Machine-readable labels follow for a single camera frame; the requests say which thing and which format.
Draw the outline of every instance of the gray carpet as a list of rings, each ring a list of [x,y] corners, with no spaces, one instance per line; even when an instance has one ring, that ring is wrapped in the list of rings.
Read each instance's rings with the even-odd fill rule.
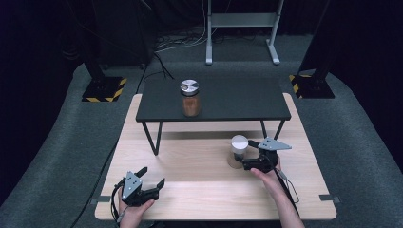
[[[305,220],[307,227],[403,227],[402,173],[354,93],[329,74],[326,80],[335,99],[297,99],[288,76],[297,73],[312,37],[279,36],[275,42],[279,66],[271,63],[264,38],[214,44],[212,66],[204,64],[204,44],[159,54],[176,79],[270,77],[277,78],[282,90],[293,95],[329,191],[341,199],[335,219]],[[154,58],[145,75],[160,70]],[[76,69],[56,124],[0,208],[0,227],[71,226],[119,138],[143,72],[137,67],[106,70],[106,76],[127,78],[119,101],[82,103],[90,75],[84,65]],[[163,78],[163,74],[150,77]],[[107,168],[108,164],[94,198],[100,194]],[[88,205],[75,227],[113,227],[111,221],[96,219],[94,211],[95,205]]]

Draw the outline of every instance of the black stand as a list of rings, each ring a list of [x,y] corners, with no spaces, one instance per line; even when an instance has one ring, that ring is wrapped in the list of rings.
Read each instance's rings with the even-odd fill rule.
[[[89,74],[91,82],[83,94],[83,102],[115,102],[122,94],[126,79],[122,77],[106,77],[99,65],[94,60],[89,45],[74,13],[74,6],[68,0],[62,0],[62,4],[69,18],[69,31],[71,37],[75,38],[80,57],[83,59]]]
[[[320,18],[319,25],[297,75],[290,75],[291,84],[298,98],[334,98],[326,83],[326,76],[335,61],[341,42],[346,34],[346,25],[340,18],[346,5],[329,0]],[[315,68],[313,75],[301,75],[302,70]]]

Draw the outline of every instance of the black table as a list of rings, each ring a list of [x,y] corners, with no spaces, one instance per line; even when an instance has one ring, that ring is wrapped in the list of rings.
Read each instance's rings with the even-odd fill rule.
[[[264,138],[264,121],[280,121],[275,140],[284,122],[291,119],[276,79],[214,78],[194,79],[200,85],[201,112],[196,117],[182,113],[182,80],[147,80],[136,116],[141,122],[154,155],[158,155],[163,122],[260,121]],[[154,145],[146,125],[159,122]]]

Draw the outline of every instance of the person's left hand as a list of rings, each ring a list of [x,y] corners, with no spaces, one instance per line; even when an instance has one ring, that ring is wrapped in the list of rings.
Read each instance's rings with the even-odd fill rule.
[[[140,207],[127,207],[122,201],[122,188],[119,189],[119,215],[125,211],[124,217],[121,220],[121,228],[137,228],[142,221],[144,212],[154,204],[154,200],[151,199]]]

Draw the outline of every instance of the jar lid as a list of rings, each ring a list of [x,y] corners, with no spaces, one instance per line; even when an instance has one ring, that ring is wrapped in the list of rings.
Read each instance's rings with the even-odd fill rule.
[[[181,93],[185,96],[193,96],[199,92],[199,83],[195,80],[184,80],[181,82]]]

